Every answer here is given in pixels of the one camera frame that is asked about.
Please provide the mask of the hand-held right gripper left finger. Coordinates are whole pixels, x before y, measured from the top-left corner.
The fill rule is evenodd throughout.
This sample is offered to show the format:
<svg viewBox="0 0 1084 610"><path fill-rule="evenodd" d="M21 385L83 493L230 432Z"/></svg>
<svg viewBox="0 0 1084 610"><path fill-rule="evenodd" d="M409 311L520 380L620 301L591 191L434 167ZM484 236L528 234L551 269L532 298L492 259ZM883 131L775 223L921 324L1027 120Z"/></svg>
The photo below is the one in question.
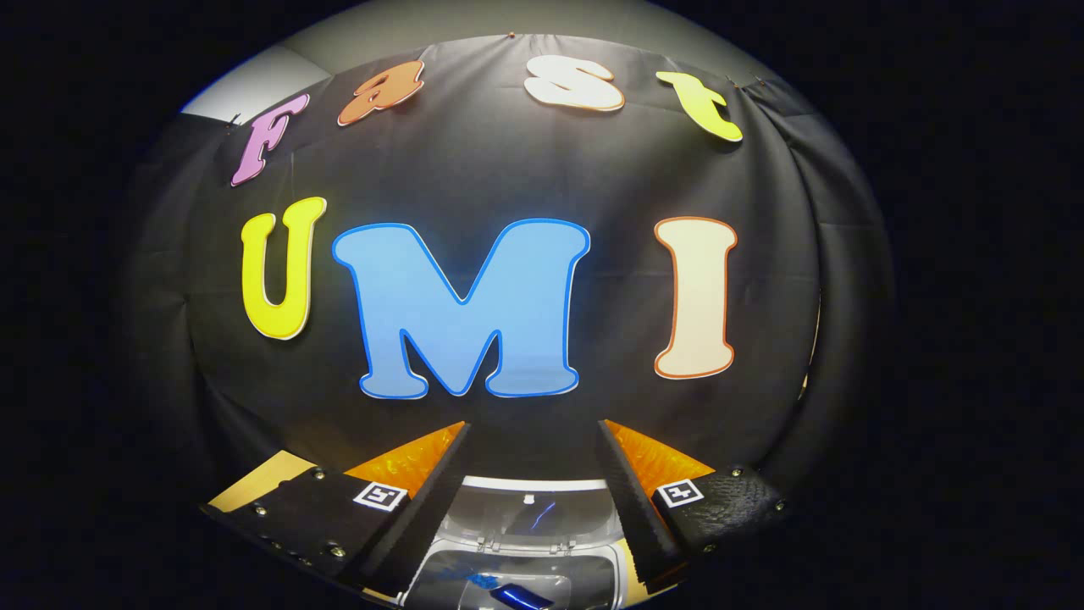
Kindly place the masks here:
<svg viewBox="0 0 1084 610"><path fill-rule="evenodd" d="M395 596L463 483L469 433L456 421L344 472L278 452L202 511L318 577Z"/></svg>

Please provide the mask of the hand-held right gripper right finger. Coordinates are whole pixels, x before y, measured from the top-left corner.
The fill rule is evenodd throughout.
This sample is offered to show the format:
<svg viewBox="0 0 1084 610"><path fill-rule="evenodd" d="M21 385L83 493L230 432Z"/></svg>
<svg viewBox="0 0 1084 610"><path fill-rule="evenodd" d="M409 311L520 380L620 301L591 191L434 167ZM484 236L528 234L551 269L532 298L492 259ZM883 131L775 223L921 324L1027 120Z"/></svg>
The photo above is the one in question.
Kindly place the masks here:
<svg viewBox="0 0 1084 610"><path fill-rule="evenodd" d="M597 424L597 459L636 579L650 593L789 511L788 499L754 468L714 469L617 421Z"/></svg>

